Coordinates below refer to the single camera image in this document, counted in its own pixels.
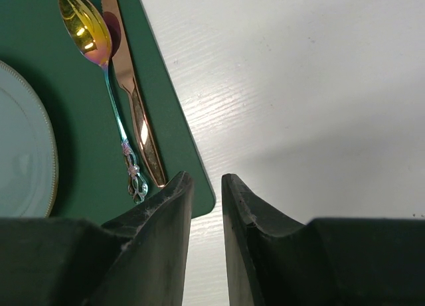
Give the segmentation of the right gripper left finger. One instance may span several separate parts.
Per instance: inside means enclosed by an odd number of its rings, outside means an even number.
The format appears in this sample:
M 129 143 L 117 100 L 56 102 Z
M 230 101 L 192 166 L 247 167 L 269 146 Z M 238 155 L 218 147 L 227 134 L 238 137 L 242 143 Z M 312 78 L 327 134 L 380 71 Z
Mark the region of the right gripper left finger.
M 193 194 L 193 179 L 181 171 L 103 225 L 2 219 L 1 304 L 182 304 Z

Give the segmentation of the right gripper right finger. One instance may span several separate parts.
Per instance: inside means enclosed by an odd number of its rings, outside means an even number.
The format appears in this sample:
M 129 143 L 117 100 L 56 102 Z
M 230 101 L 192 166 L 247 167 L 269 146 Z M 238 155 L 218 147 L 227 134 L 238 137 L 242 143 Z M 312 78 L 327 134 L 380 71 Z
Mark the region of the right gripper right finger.
M 423 305 L 424 221 L 316 218 L 302 224 L 222 177 L 231 305 Z

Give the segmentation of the dark green placemat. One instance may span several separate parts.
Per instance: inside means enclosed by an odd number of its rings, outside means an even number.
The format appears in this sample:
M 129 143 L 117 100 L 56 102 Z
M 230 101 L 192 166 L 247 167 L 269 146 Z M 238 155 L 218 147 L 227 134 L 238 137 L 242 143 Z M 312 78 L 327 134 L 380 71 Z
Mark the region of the dark green placemat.
M 137 83 L 168 177 L 186 171 L 195 184 L 193 217 L 215 196 L 140 0 L 118 0 Z M 1 0 L 1 59 L 41 98 L 58 150 L 55 216 L 101 224 L 133 206 L 102 71 L 69 37 L 58 0 Z

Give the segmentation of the teal round plate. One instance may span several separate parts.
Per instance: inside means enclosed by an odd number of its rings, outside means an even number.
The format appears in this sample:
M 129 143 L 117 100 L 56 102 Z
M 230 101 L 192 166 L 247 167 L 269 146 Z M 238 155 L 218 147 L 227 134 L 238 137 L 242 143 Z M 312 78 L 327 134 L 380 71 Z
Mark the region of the teal round plate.
M 1 216 L 47 217 L 58 188 L 54 131 L 37 93 L 1 63 Z

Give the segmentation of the copper knife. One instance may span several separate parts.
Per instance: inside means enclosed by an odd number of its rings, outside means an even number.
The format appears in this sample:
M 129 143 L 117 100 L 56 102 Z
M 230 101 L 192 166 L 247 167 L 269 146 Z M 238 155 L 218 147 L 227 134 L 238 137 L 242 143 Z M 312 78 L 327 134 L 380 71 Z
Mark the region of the copper knife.
M 115 52 L 112 55 L 114 72 L 118 85 L 126 91 L 129 97 L 133 131 L 137 141 L 137 148 L 145 163 L 145 167 L 153 183 L 162 188 L 167 184 L 165 170 L 157 144 L 154 139 L 153 129 L 141 97 L 141 90 L 133 66 L 133 59 L 127 40 L 126 29 L 121 16 L 118 0 L 101 0 L 103 16 L 107 26 L 113 32 Z

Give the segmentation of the gold iridescent spoon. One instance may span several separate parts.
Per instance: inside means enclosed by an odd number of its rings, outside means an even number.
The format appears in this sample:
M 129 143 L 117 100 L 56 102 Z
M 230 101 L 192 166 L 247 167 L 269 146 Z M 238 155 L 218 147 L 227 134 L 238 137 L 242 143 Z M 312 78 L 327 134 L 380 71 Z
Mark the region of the gold iridescent spoon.
M 102 69 L 126 162 L 128 193 L 135 204 L 141 204 L 149 187 L 140 172 L 137 156 L 130 145 L 112 90 L 109 71 L 112 37 L 109 29 L 100 12 L 89 0 L 58 0 L 58 6 L 64 26 L 80 53 Z

